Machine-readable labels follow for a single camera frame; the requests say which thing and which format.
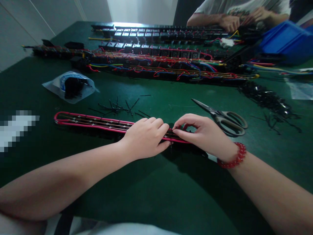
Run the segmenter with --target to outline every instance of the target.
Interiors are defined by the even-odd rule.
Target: blue plastic crate
[[[284,64],[302,64],[313,57],[313,27],[285,21],[263,34],[260,47],[264,53],[285,55]]]

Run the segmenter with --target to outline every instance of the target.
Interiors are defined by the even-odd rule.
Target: worker
[[[183,125],[194,126],[197,131],[183,131],[179,128]],[[238,146],[208,117],[186,114],[174,126],[173,132],[179,137],[224,163],[237,156]],[[48,223],[46,228],[45,220],[61,212],[98,181],[132,161],[155,156],[169,147],[172,144],[169,141],[160,143],[168,128],[160,118],[143,118],[119,142],[60,159],[8,183],[0,189],[0,234],[51,232],[52,227]],[[249,152],[243,162],[228,171],[277,234],[313,234],[312,194]],[[95,227],[93,221],[93,227],[89,228],[92,234],[102,235],[175,234],[152,225],[132,223],[101,223]],[[71,231],[82,232],[72,228]]]
[[[289,19],[289,0],[205,0],[187,26],[219,25],[235,32],[240,25],[259,21],[272,28]]]

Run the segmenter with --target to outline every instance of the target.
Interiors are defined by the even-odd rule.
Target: plastic bag
[[[71,104],[77,103],[95,91],[99,92],[93,80],[73,71],[68,71],[42,85]]]
[[[313,100],[313,84],[285,78],[293,100]]]

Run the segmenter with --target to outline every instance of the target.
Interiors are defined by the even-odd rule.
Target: hand
[[[240,26],[240,18],[238,16],[224,15],[219,22],[219,26],[223,27],[227,32],[235,32]]]
[[[259,7],[255,9],[254,12],[252,12],[251,14],[247,16],[247,18],[242,23],[242,25],[249,25],[249,24],[261,21],[261,20],[265,20],[268,17],[270,17],[271,13],[272,13],[271,11],[265,10],[264,7]]]
[[[190,133],[177,129],[182,125],[184,125],[184,130],[188,126],[193,126],[197,128],[197,130],[195,133]],[[175,122],[173,132],[183,140],[198,146],[223,162],[231,162],[234,160],[238,151],[237,145],[208,117],[185,114]]]
[[[133,160],[153,157],[170,146],[169,141],[160,143],[168,129],[160,118],[143,118],[127,130],[119,143]]]

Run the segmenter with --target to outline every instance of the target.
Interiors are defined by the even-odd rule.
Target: gray t-shirt
[[[206,15],[228,14],[239,16],[240,20],[252,13],[258,7],[277,14],[290,15],[289,0],[205,0],[195,13]]]

